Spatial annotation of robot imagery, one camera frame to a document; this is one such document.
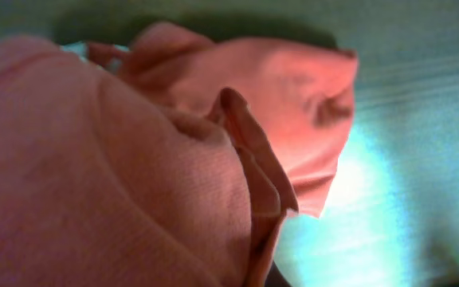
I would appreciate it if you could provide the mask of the red orange t-shirt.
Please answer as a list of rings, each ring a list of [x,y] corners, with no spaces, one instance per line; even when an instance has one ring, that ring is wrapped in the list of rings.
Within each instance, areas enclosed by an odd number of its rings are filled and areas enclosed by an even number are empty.
[[[284,286],[351,129],[350,51],[169,22],[0,41],[0,286]]]

